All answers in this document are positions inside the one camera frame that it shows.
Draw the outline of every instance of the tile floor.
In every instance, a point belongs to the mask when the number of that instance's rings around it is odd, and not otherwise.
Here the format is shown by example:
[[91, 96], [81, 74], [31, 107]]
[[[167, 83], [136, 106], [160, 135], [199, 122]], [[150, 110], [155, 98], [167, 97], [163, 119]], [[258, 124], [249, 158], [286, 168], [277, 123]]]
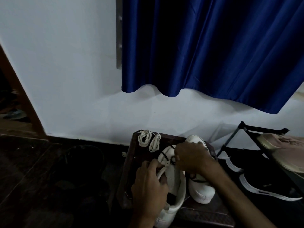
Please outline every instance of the tile floor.
[[[73, 215], [48, 187], [48, 172], [68, 148], [90, 142], [56, 144], [46, 140], [0, 135], [1, 227], [70, 227]], [[127, 146], [94, 143], [105, 154], [102, 178], [110, 186], [109, 207], [119, 184]]]

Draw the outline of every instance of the curtain fold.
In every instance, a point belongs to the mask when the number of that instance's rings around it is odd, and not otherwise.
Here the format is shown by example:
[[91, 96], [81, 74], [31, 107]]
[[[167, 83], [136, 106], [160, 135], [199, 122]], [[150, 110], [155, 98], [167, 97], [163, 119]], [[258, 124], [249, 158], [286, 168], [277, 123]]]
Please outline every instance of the curtain fold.
[[122, 90], [183, 88], [276, 114], [304, 82], [303, 0], [123, 0]]

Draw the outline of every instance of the metal shoe rack frame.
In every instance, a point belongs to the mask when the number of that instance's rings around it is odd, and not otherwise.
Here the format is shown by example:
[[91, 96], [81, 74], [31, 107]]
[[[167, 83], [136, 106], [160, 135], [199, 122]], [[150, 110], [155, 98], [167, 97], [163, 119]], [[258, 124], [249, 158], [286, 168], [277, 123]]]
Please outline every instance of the metal shoe rack frame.
[[[254, 141], [254, 143], [260, 148], [260, 150], [252, 150], [252, 149], [238, 149], [238, 148], [231, 148], [227, 147], [229, 142], [232, 140], [232, 138], [237, 134], [239, 130], [244, 130], [246, 134], [249, 135], [249, 137]], [[233, 132], [233, 134], [230, 136], [230, 138], [225, 142], [225, 144], [222, 146], [221, 150], [217, 154], [219, 156], [223, 151], [227, 153], [227, 155], [230, 157], [232, 154], [240, 154], [240, 152], [249, 152], [249, 153], [257, 153], [260, 152], [261, 154], [265, 154], [270, 161], [274, 162], [277, 167], [277, 172], [279, 175], [281, 175], [283, 178], [285, 178], [287, 181], [291, 183], [291, 185], [296, 189], [296, 191], [304, 197], [304, 179], [297, 176], [295, 173], [288, 171], [284, 169], [280, 164], [278, 164], [274, 158], [271, 155], [271, 151], [264, 148], [259, 141], [256, 139], [258, 136], [260, 136], [260, 133], [274, 133], [279, 135], [284, 135], [289, 130], [287, 128], [283, 128], [281, 130], [272, 130], [262, 127], [256, 127], [256, 126], [248, 126], [245, 124], [245, 122], [241, 122], [237, 129]]]

